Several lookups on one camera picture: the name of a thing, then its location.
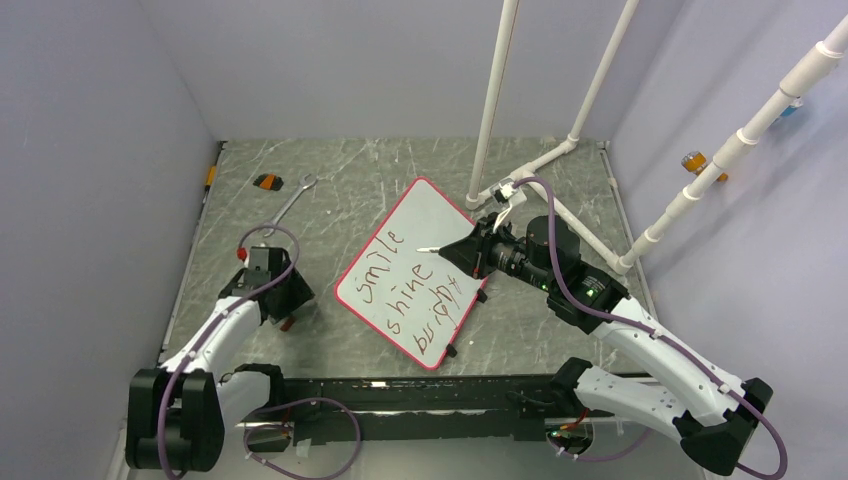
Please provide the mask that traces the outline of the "red framed whiteboard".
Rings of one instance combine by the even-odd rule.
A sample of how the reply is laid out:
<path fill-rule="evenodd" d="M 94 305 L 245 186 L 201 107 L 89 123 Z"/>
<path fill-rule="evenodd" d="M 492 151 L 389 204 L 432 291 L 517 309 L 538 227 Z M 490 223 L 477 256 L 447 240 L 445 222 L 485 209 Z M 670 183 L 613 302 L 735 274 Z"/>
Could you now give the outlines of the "red framed whiteboard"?
<path fill-rule="evenodd" d="M 486 283 L 416 249 L 445 246 L 473 227 L 430 179 L 416 178 L 339 278 L 336 299 L 419 366 L 438 369 Z"/>

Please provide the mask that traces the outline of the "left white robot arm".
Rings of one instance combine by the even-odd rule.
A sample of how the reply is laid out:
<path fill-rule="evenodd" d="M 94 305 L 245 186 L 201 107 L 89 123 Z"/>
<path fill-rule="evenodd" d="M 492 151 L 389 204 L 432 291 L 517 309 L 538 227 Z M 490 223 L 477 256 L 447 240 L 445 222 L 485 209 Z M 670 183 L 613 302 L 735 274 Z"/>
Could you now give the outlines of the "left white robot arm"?
<path fill-rule="evenodd" d="M 139 370 L 128 398 L 125 461 L 132 469 L 207 472 L 226 432 L 253 412 L 264 420 L 287 406 L 282 370 L 248 363 L 225 375 L 265 322 L 278 323 L 315 294 L 297 271 L 296 251 L 239 248 L 245 266 L 221 290 L 207 321 L 172 358 Z"/>

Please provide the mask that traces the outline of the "brown marker cap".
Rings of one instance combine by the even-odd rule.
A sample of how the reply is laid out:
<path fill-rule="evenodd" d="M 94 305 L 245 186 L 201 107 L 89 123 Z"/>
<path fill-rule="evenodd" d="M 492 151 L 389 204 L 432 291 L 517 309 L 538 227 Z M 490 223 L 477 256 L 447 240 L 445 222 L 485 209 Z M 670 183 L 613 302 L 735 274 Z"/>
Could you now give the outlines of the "brown marker cap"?
<path fill-rule="evenodd" d="M 293 317 L 290 317 L 290 318 L 286 319 L 286 320 L 285 320 L 285 321 L 281 324 L 281 326 L 279 327 L 279 329 L 280 329 L 281 331 L 283 331 L 283 332 L 287 332 L 287 331 L 289 331 L 289 330 L 290 330 L 290 328 L 293 326 L 293 324 L 294 324 L 294 323 L 295 323 L 295 319 L 294 319 Z"/>

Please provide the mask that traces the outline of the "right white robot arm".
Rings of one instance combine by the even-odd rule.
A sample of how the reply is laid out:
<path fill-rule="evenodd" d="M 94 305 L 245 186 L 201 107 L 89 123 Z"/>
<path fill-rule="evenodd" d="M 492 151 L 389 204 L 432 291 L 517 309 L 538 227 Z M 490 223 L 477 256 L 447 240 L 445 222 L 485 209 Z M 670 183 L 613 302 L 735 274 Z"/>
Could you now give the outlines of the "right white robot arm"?
<path fill-rule="evenodd" d="M 739 469 L 772 388 L 723 370 L 663 329 L 621 283 L 581 259 L 580 239 L 562 219 L 536 217 L 521 238 L 495 221 L 493 214 L 482 218 L 436 254 L 473 279 L 499 271 L 546 292 L 559 319 L 623 352 L 658 383 L 570 358 L 550 382 L 555 409 L 623 416 L 678 442 L 707 471 L 729 476 Z"/>

